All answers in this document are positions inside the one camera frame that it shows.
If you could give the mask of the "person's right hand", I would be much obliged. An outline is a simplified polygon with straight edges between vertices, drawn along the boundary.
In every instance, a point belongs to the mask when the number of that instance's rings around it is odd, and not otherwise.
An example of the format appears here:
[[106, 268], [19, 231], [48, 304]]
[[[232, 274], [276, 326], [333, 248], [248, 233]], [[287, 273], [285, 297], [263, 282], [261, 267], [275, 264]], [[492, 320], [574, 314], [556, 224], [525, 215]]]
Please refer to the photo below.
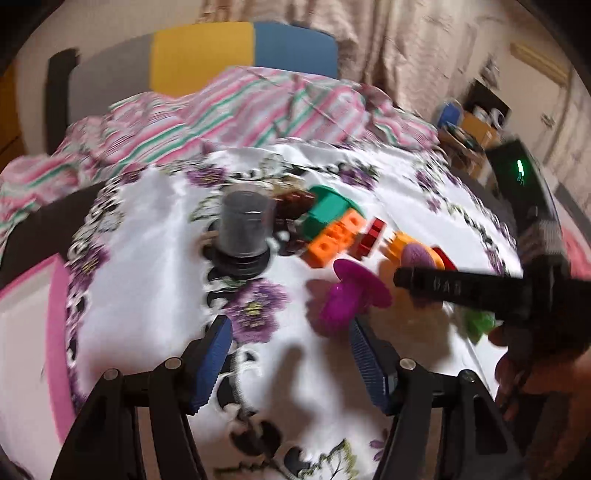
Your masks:
[[497, 403], [514, 426], [525, 412], [526, 400], [545, 398], [550, 410], [543, 419], [551, 432], [536, 433], [526, 448], [526, 465], [533, 479], [590, 477], [590, 329], [541, 331], [506, 322], [489, 340], [507, 352], [495, 372]]

